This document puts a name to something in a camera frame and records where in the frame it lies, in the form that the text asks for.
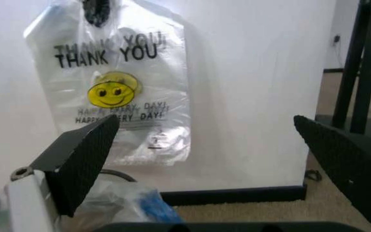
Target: yellow smiley face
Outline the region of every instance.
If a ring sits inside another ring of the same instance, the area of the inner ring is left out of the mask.
[[[108,72],[96,77],[88,99],[101,108],[116,108],[130,103],[141,89],[141,83],[131,74]]]
[[[134,90],[118,82],[105,82],[93,86],[88,91],[89,101],[102,108],[124,106],[134,98]]]

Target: white wall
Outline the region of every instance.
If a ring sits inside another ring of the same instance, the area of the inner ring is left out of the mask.
[[[358,3],[359,0],[338,0],[336,3],[330,39],[328,40],[326,69],[343,68],[344,66]],[[341,41],[333,46],[333,37],[337,34],[341,36]]]
[[[192,151],[120,170],[160,190],[300,186],[335,0],[154,0],[186,22]],[[0,187],[55,138],[22,38],[45,0],[0,0]]]

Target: black table leg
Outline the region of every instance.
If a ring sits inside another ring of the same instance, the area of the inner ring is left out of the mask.
[[[369,17],[369,4],[366,3],[366,0],[360,0],[346,63],[344,65],[344,72],[336,101],[336,108],[332,119],[332,126],[337,128],[342,128],[346,121],[353,86],[355,85],[356,75],[359,70],[363,47],[365,45]]]
[[[371,101],[371,12],[350,132],[364,134]]]

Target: white plastic bag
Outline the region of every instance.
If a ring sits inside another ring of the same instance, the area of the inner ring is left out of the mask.
[[[134,182],[97,179],[74,217],[62,216],[59,226],[63,232],[90,232],[119,222],[181,223],[182,220],[156,189]]]
[[[56,0],[24,36],[59,132],[120,119],[106,166],[190,151],[183,26],[132,0]]]

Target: black gripper pad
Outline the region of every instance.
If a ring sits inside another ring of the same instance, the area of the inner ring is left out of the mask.
[[[30,166],[45,172],[60,215],[73,216],[97,179],[118,131],[115,115],[60,135]]]
[[[294,117],[297,131],[337,188],[371,223],[371,138]]]

